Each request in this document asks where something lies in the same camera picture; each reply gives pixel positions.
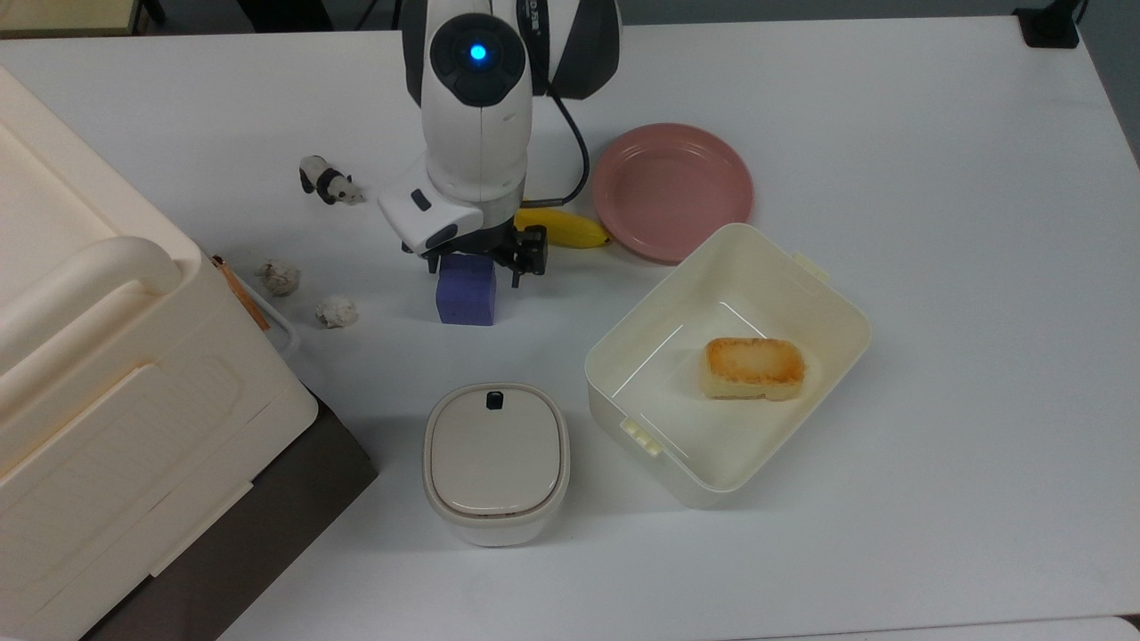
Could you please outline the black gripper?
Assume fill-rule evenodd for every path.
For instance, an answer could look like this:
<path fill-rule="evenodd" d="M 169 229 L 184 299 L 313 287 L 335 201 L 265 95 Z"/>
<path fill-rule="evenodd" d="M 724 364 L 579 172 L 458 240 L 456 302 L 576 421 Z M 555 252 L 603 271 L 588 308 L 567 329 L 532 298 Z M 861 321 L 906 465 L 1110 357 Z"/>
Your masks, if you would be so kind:
<path fill-rule="evenodd" d="M 446 224 L 440 232 L 427 236 L 427 250 L 422 253 L 412 251 L 404 244 L 404 253 L 415 253 L 427 260 L 427 271 L 438 275 L 443 255 L 463 253 L 463 255 L 488 255 L 495 263 L 513 266 L 511 287 L 520 287 L 522 276 L 532 273 L 544 276 L 547 269 L 547 228 L 545 224 L 530 224 L 523 230 L 516 230 L 513 224 L 498 224 L 490 230 L 477 230 L 459 235 L 457 224 Z"/>

